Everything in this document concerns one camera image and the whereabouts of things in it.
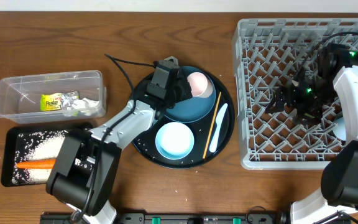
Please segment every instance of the plastic crate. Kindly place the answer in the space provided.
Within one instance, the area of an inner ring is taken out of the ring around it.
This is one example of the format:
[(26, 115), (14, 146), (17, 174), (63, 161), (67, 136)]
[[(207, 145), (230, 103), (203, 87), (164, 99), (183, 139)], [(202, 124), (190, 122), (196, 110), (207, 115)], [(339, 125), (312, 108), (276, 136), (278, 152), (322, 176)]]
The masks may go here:
[[(358, 19), (242, 19), (232, 40), (237, 83), (238, 133), (241, 165), (246, 169), (324, 169), (344, 142), (332, 134), (339, 100), (325, 106), (321, 124), (295, 125), (296, 110), (265, 114), (278, 86), (294, 74), (322, 38), (358, 32)], [(358, 36), (330, 41), (358, 50)], [(316, 52), (308, 59), (306, 76), (317, 74)]]

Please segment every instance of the white knife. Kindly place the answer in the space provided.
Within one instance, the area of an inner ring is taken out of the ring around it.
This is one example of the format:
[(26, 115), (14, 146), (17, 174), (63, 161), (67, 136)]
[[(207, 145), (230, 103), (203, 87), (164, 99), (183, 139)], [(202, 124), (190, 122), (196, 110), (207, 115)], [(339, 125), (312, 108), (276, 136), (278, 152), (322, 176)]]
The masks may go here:
[(226, 114), (226, 109), (227, 109), (227, 103), (223, 104), (221, 109), (219, 109), (218, 115), (216, 115), (216, 119), (215, 119), (216, 129), (215, 129), (214, 136), (212, 137), (211, 144), (209, 145), (210, 152), (215, 152), (218, 146), (219, 133), (221, 132), (222, 121), (224, 115)]

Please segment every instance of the wood grain surface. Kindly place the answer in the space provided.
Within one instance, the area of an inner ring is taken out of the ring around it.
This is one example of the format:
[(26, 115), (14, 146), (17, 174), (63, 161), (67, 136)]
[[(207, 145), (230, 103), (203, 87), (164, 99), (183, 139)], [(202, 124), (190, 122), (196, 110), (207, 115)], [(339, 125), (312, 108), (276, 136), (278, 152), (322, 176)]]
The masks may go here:
[[(130, 93), (126, 79), (104, 53), (147, 63), (174, 55), (181, 64), (215, 74), (237, 101), (231, 60), (234, 29), (240, 19), (266, 17), (358, 14), (0, 12), (0, 79), (99, 70), (108, 89), (108, 112), (95, 120), (102, 124), (122, 110)], [(134, 83), (152, 71), (123, 67)], [(0, 175), (6, 133), (14, 126), (0, 118)], [(239, 159), (237, 126), (217, 158), (189, 170), (159, 167), (128, 146), (110, 202), (121, 212), (245, 213), (254, 205), (284, 210), (320, 185), (320, 170), (249, 171)], [(8, 188), (0, 183), (0, 223), (38, 223), (44, 211), (70, 209), (47, 194), (44, 185)]]

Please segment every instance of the blue bowl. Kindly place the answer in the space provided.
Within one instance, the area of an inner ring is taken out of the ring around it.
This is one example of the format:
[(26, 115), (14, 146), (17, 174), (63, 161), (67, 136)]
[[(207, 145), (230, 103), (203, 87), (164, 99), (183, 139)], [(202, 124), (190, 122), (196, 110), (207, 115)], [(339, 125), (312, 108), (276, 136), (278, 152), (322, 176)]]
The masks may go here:
[(165, 116), (172, 121), (181, 123), (195, 122), (204, 118), (213, 108), (216, 99), (215, 86), (211, 78), (200, 69), (190, 66), (183, 66), (181, 69), (186, 76), (193, 72), (201, 72), (204, 74), (212, 83), (213, 93), (208, 98), (192, 97), (189, 100), (179, 102), (172, 109), (167, 109)]
[(185, 124), (171, 122), (162, 126), (155, 137), (155, 147), (171, 160), (186, 157), (194, 146), (194, 134)]

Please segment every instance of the carrot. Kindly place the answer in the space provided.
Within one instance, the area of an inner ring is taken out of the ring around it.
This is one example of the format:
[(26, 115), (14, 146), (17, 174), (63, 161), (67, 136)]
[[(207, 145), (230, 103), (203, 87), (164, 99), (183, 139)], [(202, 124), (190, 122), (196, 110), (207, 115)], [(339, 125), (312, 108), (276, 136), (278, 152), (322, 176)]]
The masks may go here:
[(20, 169), (53, 169), (56, 159), (46, 159), (42, 161), (27, 161), (17, 163)]

